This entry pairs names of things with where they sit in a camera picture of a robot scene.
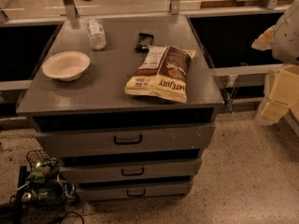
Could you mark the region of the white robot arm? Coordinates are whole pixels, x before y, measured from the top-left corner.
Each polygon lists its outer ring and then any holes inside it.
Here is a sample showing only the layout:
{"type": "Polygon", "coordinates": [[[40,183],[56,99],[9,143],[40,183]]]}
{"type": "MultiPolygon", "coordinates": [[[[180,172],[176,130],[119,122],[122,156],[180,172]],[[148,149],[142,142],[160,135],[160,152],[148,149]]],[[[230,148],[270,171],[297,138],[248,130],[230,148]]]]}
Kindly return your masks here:
{"type": "Polygon", "coordinates": [[[283,66],[265,77],[264,98],[256,120],[261,125],[278,123],[299,99],[299,0],[294,0],[277,23],[256,38],[251,47],[271,50],[283,66]]]}

